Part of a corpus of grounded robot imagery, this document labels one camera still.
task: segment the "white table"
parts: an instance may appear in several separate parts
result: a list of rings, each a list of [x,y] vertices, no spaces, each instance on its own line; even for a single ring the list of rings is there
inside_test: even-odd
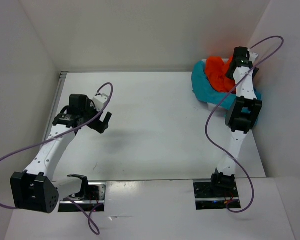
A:
[[[5,240],[294,240],[275,181],[252,179],[244,213],[196,210],[192,180],[108,182],[104,212],[93,213],[96,237],[81,212],[13,211]],[[251,198],[237,179],[242,206]]]
[[[54,179],[81,174],[95,181],[209,179],[223,152],[205,136],[210,114],[192,92],[191,72],[68,73],[57,112],[70,94],[92,98],[106,82],[114,85],[104,134],[84,127],[65,151]],[[225,113],[209,126],[212,139],[227,146]],[[239,161],[253,178],[265,177],[250,131]],[[245,178],[237,168],[237,178]]]

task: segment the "red garment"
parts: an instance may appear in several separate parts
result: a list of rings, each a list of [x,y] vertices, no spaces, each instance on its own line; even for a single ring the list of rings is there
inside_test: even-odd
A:
[[[214,90],[220,93],[228,93],[235,85],[235,80],[226,77],[232,57],[224,63],[219,56],[210,56],[206,60],[205,74]]]

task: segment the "white wall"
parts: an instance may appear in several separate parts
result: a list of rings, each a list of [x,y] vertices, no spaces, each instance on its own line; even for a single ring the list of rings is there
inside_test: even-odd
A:
[[[249,45],[271,35],[283,36],[285,43],[260,67],[256,81],[263,107],[253,133],[300,240],[300,0],[272,0]],[[278,45],[272,40],[256,51],[265,55]]]
[[[0,157],[39,142],[58,84],[58,73],[17,0],[0,0]],[[12,204],[9,179],[37,149],[0,164],[0,201]],[[11,210],[0,208],[0,240]]]
[[[246,45],[269,0],[20,0],[62,71],[189,70]]]

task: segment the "blue fabric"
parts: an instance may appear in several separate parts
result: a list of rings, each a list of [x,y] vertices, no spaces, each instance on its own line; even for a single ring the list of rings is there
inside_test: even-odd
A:
[[[193,92],[196,98],[201,102],[218,104],[226,93],[218,92],[213,89],[204,72],[205,68],[206,64],[203,61],[199,61],[194,65],[191,76]],[[256,90],[254,90],[254,93],[258,100],[261,100],[261,94]],[[236,94],[230,94],[220,106],[229,110],[236,97]]]

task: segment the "purple cord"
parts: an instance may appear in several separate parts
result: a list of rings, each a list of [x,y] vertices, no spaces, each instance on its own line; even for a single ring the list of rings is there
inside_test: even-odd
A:
[[[257,44],[253,45],[251,47],[251,49],[253,49],[255,46],[258,46],[259,44],[263,43],[264,41],[266,40],[269,40],[269,39],[281,39],[281,44],[280,46],[275,50],[273,51],[271,54],[269,54],[269,56],[265,57],[264,59],[262,59],[260,62],[258,62],[255,66],[253,66],[253,68],[251,68],[247,73],[246,75],[222,98],[222,100],[214,107],[214,109],[211,111],[206,123],[205,123],[205,135],[206,137],[208,138],[208,140],[213,144],[215,145],[217,148],[221,149],[222,151],[224,151],[226,154],[229,155],[230,158],[233,159],[233,161],[243,170],[243,172],[245,173],[246,177],[248,178],[249,182],[250,182],[250,185],[251,185],[251,191],[252,191],[252,196],[251,196],[251,201],[249,202],[249,204],[244,208],[244,209],[241,209],[239,211],[234,211],[234,210],[231,210],[229,208],[229,204],[231,202],[228,202],[225,207],[226,209],[228,209],[230,212],[232,213],[242,213],[244,211],[246,211],[248,208],[251,207],[252,203],[254,202],[254,199],[255,199],[255,188],[254,188],[254,185],[252,183],[252,180],[248,174],[248,172],[245,170],[245,168],[240,164],[240,162],[238,162],[238,160],[230,153],[228,152],[226,149],[224,149],[222,146],[218,145],[217,143],[215,143],[209,136],[208,134],[208,124],[211,120],[211,117],[212,115],[216,112],[217,108],[223,103],[223,101],[246,79],[246,77],[248,76],[248,74],[253,71],[257,66],[259,66],[260,64],[262,64],[263,62],[265,62],[266,60],[268,60],[270,57],[272,57],[281,47],[282,45],[284,44],[285,40],[282,36],[269,36],[265,39],[263,39],[262,41],[258,42]]]
[[[9,158],[9,157],[11,157],[11,156],[13,156],[13,155],[15,155],[15,154],[18,154],[18,153],[21,153],[21,152],[23,152],[23,151],[26,151],[26,150],[29,150],[29,149],[38,147],[38,146],[43,145],[43,144],[50,143],[50,142],[54,141],[55,139],[58,139],[58,138],[60,138],[60,137],[62,137],[62,136],[64,136],[64,135],[66,135],[66,134],[71,133],[71,132],[74,132],[74,131],[77,131],[77,130],[79,131],[79,130],[80,130],[81,128],[83,128],[84,126],[87,126],[88,124],[92,123],[92,122],[93,122],[95,119],[97,119],[97,118],[103,113],[103,111],[106,109],[106,107],[108,106],[108,104],[109,104],[109,102],[110,102],[110,100],[111,100],[111,98],[112,98],[112,95],[113,95],[113,93],[114,93],[114,86],[113,86],[112,83],[110,83],[110,82],[107,82],[107,83],[103,84],[103,85],[98,89],[97,93],[99,93],[100,90],[102,90],[102,89],[103,89],[105,86],[107,86],[107,85],[109,85],[109,86],[111,87],[111,92],[110,92],[109,98],[108,98],[108,100],[104,103],[103,108],[102,108],[102,109],[97,113],[97,115],[95,115],[91,120],[87,121],[86,123],[84,123],[84,124],[82,124],[82,125],[77,126],[76,128],[70,129],[69,131],[65,131],[65,132],[63,132],[63,133],[61,133],[61,134],[55,136],[54,138],[50,138],[50,139],[47,139],[47,140],[45,140],[45,141],[43,141],[43,142],[36,143],[36,144],[30,145],[30,146],[26,146],[26,147],[24,147],[24,148],[21,148],[21,149],[19,149],[19,150],[13,151],[13,152],[11,152],[11,153],[9,153],[9,154],[7,154],[7,155],[1,157],[1,158],[0,158],[0,162],[2,162],[3,160],[5,160],[5,159],[7,159],[7,158]],[[0,203],[0,207],[5,208],[5,209],[12,209],[12,210],[18,209],[18,208],[14,207],[14,206],[7,206],[7,205],[4,205],[4,204],[2,204],[2,203]]]
[[[97,204],[96,206],[94,206],[94,208],[92,208],[92,210],[90,211],[89,215],[85,212],[85,210],[82,209],[82,207],[80,207],[80,205],[78,203],[76,203],[75,201],[73,201],[70,198],[66,198],[65,200],[70,201],[73,205],[75,205],[88,219],[88,224],[89,224],[89,228],[90,230],[97,236],[100,235],[100,230],[97,226],[97,224],[95,223],[95,221],[93,221],[93,219],[91,218],[92,213],[95,211],[96,208],[100,207],[101,205],[103,205],[102,203]]]

